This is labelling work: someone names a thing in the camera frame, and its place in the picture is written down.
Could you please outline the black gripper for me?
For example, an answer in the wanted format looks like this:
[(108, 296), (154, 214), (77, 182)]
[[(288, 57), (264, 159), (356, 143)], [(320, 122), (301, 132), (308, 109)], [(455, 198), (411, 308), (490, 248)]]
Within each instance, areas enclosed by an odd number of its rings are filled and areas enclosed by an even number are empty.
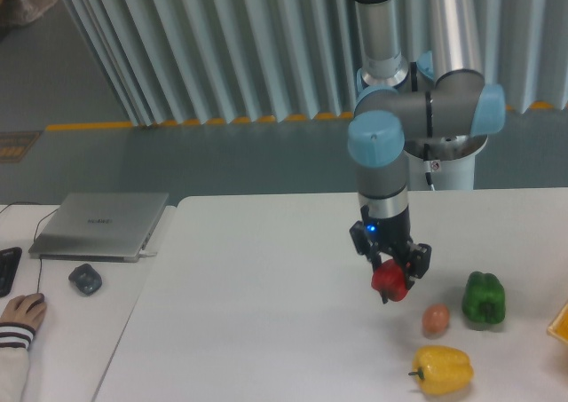
[(357, 253), (367, 259), (373, 272), (383, 263), (381, 253), (390, 256), (400, 265), (405, 286), (412, 287), (430, 268), (431, 246), (412, 242), (409, 207), (387, 218), (371, 217), (368, 206), (360, 212), (362, 219), (349, 230)]

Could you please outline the forearm in striped-cuff sleeve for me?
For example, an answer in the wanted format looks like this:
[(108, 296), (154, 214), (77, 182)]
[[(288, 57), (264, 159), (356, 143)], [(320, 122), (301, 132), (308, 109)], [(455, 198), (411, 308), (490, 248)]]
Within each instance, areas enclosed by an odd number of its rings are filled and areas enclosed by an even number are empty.
[(27, 325), (1, 324), (1, 400), (21, 401), (29, 370), (28, 350), (35, 330)]

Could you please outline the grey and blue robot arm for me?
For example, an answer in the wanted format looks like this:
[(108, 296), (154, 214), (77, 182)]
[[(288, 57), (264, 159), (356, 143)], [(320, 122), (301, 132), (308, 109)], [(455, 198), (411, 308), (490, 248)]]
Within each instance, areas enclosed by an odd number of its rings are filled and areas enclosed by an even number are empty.
[(499, 132), (504, 92), (483, 76), (473, 0), (429, 0), (433, 86), (426, 91), (414, 87), (402, 55), (398, 0), (354, 1), (364, 64), (348, 128), (361, 214), (350, 233), (375, 270), (391, 256), (410, 288), (428, 270), (431, 249), (410, 234), (405, 145)]

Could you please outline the person's bare hand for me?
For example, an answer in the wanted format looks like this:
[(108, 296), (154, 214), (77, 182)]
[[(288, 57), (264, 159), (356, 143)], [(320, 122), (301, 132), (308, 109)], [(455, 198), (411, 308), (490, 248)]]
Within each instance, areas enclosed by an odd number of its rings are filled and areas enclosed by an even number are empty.
[(47, 312), (46, 302), (30, 307), (37, 298), (38, 293), (14, 297), (1, 314), (1, 324), (26, 327), (35, 334), (43, 324)]

